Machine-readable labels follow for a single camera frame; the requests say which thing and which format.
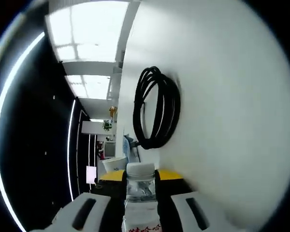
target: bottle cap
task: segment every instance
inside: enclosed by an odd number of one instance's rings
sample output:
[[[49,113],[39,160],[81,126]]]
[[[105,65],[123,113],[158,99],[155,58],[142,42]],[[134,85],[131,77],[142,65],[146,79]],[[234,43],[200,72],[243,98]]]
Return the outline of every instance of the bottle cap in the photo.
[[[153,163],[128,163],[127,175],[135,179],[152,178],[155,174],[155,165]]]

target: black wall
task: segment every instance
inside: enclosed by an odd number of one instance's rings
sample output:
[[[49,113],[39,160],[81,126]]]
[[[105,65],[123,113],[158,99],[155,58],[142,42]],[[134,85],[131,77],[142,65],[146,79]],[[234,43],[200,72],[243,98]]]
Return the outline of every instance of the black wall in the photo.
[[[48,5],[27,14],[0,61],[0,92],[17,58],[45,30]],[[0,170],[11,205],[27,231],[47,227],[57,211],[71,201],[67,141],[74,95],[65,81],[47,35],[35,46],[19,69],[5,99],[0,118]],[[70,157],[76,155],[78,117],[84,111],[78,100],[71,130]],[[88,157],[87,144],[78,156]],[[71,163],[75,192],[76,162]],[[86,175],[86,168],[80,172]],[[80,181],[84,191],[85,181]],[[0,194],[0,230],[19,231]]]

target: plastic water bottle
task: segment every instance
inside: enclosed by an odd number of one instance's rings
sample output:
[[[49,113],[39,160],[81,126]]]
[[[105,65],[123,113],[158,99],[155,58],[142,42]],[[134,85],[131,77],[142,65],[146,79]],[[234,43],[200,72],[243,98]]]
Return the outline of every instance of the plastic water bottle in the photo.
[[[128,163],[123,232],[162,232],[153,163]]]

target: yellow object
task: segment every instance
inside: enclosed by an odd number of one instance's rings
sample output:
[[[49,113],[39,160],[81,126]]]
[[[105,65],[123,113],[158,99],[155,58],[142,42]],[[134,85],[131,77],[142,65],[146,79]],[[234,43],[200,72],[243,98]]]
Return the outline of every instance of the yellow object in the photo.
[[[106,173],[101,177],[101,180],[113,180],[113,181],[122,181],[122,175],[125,170],[114,171]],[[173,172],[166,169],[158,170],[160,175],[160,180],[176,180],[183,179],[183,177],[177,172]]]

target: coiled black cable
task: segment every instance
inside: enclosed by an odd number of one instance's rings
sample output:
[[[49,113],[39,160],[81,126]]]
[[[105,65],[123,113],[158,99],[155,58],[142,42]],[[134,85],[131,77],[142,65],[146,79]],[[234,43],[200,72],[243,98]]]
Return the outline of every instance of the coiled black cable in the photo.
[[[155,85],[158,85],[158,98],[154,126],[150,137],[145,138],[141,109]],[[179,114],[180,94],[175,82],[162,74],[156,66],[144,69],[136,87],[133,110],[133,127],[139,145],[146,150],[165,145],[175,131]]]

